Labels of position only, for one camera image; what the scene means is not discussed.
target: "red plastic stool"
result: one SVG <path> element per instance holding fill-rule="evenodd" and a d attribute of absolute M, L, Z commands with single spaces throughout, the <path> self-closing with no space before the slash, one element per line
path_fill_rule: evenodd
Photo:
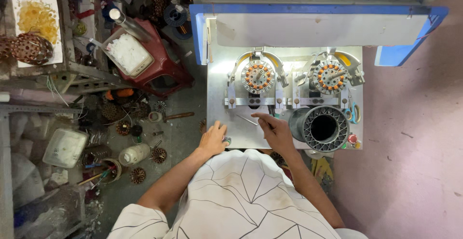
<path fill-rule="evenodd" d="M 166 98 L 168 95 L 176 92 L 180 88 L 192 87 L 194 78 L 190 75 L 190 73 L 188 73 L 187 69 L 181 61 L 178 64 L 172 61 L 161 39 L 163 38 L 167 42 L 169 42 L 174 48 L 176 55 L 179 58 L 181 58 L 182 55 L 179 53 L 178 45 L 174 41 L 172 41 L 167 35 L 159 31 L 159 33 L 163 35 L 163 37 L 161 38 L 158 31 L 153 27 L 153 25 L 149 21 L 140 20 L 138 18 L 135 18 L 135 21 L 139 23 L 153 36 L 153 39 L 151 41 L 147 43 L 140 43 L 153 56 L 154 62 L 136 78 L 127 76 L 120 69 L 118 69 L 120 76 L 122 76 L 122 78 L 125 81 L 131 82 L 135 88 L 139 88 L 143 91 L 149 92 L 161 98 Z M 119 28 L 120 26 L 112 29 L 111 34 L 116 32 L 116 30 L 118 30 Z M 177 85 L 164 92 L 156 91 L 150 86 L 150 82 L 153 79 L 165 75 L 170 76 L 177 83 Z"/>

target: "white patterned shirt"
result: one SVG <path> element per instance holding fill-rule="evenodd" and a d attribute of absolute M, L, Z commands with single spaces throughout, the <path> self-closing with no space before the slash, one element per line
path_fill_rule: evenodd
<path fill-rule="evenodd" d="M 108 239 L 366 239 L 333 229 L 299 194 L 273 159 L 256 150 L 223 152 L 209 159 L 180 198 L 169 229 L 159 210 L 126 206 Z"/>

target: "man's right hand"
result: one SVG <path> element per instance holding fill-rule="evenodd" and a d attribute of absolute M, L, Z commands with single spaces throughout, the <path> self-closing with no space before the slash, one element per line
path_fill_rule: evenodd
<path fill-rule="evenodd" d="M 287 121 L 277 119 L 267 113 L 253 113 L 251 116 L 259 118 L 258 122 L 263 130 L 264 139 L 275 152 L 284 157 L 286 153 L 296 150 Z"/>

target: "scissors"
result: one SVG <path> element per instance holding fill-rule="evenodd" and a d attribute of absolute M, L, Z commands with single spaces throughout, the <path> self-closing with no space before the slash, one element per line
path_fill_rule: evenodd
<path fill-rule="evenodd" d="M 352 95 L 350 94 L 349 89 L 349 107 L 344 109 L 344 115 L 350 123 L 358 124 L 362 119 L 362 112 L 360 111 L 360 106 L 358 106 L 354 101 L 352 101 Z"/>

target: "white cardboard sheet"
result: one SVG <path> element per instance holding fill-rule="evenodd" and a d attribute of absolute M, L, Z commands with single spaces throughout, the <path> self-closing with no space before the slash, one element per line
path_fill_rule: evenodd
<path fill-rule="evenodd" d="M 221 13 L 217 40 L 234 47 L 411 45 L 426 15 Z"/>
<path fill-rule="evenodd" d="M 20 21 L 20 4 L 25 0 L 13 0 L 13 11 L 14 11 L 14 20 L 15 20 L 15 27 L 16 27 L 16 35 L 19 35 L 21 33 L 26 33 L 22 32 L 20 30 L 20 27 L 18 26 L 18 22 Z M 62 63 L 62 44 L 61 44 L 61 31 L 60 31 L 60 26 L 59 26 L 59 11 L 58 11 L 58 3 L 56 0 L 36 0 L 36 1 L 42 1 L 44 4 L 50 5 L 51 9 L 55 10 L 56 17 L 56 26 L 58 30 L 58 38 L 56 43 L 53 45 L 53 57 L 44 65 L 50 65 L 50 64 L 55 64 L 55 63 Z M 35 66 L 35 65 L 30 65 L 26 64 L 23 62 L 18 61 L 18 67 L 30 67 L 30 66 Z"/>

